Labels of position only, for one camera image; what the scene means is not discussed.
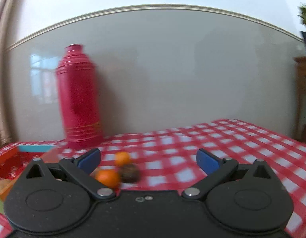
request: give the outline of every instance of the thermos neck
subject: thermos neck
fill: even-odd
[[[80,44],[72,44],[66,47],[67,55],[76,55],[81,54],[83,49],[83,45]]]

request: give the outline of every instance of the gray wall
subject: gray wall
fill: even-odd
[[[53,75],[46,71],[72,43],[84,44],[97,65],[106,134],[238,118],[292,135],[293,57],[305,54],[302,42],[232,16],[146,10],[72,23],[8,52],[6,97],[18,139],[63,138]],[[31,63],[32,55],[41,62]]]

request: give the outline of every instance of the small orange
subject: small orange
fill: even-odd
[[[100,170],[96,173],[95,179],[111,189],[116,189],[120,186],[120,176],[113,169]]]
[[[118,152],[115,154],[115,164],[119,167],[132,163],[131,157],[128,152]]]

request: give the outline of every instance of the wall trim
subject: wall trim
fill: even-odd
[[[232,17],[237,17],[240,19],[244,19],[244,20],[249,20],[261,25],[264,25],[266,27],[275,29],[279,32],[282,32],[283,34],[286,34],[298,41],[303,42],[303,39],[298,37],[297,35],[279,28],[278,26],[275,26],[271,23],[265,22],[263,20],[259,20],[256,18],[253,18],[251,16],[247,16],[244,14],[240,14],[237,12],[232,12],[232,11],[227,11],[227,10],[223,10],[223,9],[217,9],[217,8],[212,8],[212,7],[205,7],[205,6],[197,6],[197,5],[185,5],[185,4],[143,4],[143,5],[131,5],[131,6],[123,6],[123,7],[116,7],[116,8],[110,8],[110,9],[105,9],[105,10],[100,10],[100,11],[96,11],[96,12],[90,12],[87,14],[83,14],[83,15],[79,15],[77,17],[68,19],[68,20],[63,20],[61,22],[55,23],[53,25],[50,25],[46,28],[43,28],[39,31],[36,31],[22,39],[20,39],[19,41],[17,41],[16,43],[10,45],[9,47],[6,48],[6,50],[12,50],[13,48],[29,41],[32,38],[35,38],[41,34],[44,34],[48,31],[60,28],[62,26],[71,24],[71,23],[75,23],[81,20],[87,20],[87,19],[91,19],[91,18],[95,18],[98,16],[103,16],[103,15],[108,15],[108,14],[113,14],[113,13],[119,13],[119,12],[129,12],[129,11],[140,11],[140,10],[160,10],[160,9],[174,9],[174,10],[191,10],[191,11],[202,11],[202,12],[212,12],[212,13],[217,13],[217,14],[223,14],[223,15],[228,15],[228,16],[232,16]]]

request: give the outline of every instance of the pink bottle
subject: pink bottle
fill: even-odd
[[[103,141],[95,66],[82,45],[66,47],[56,70],[58,98],[68,147],[86,149]]]

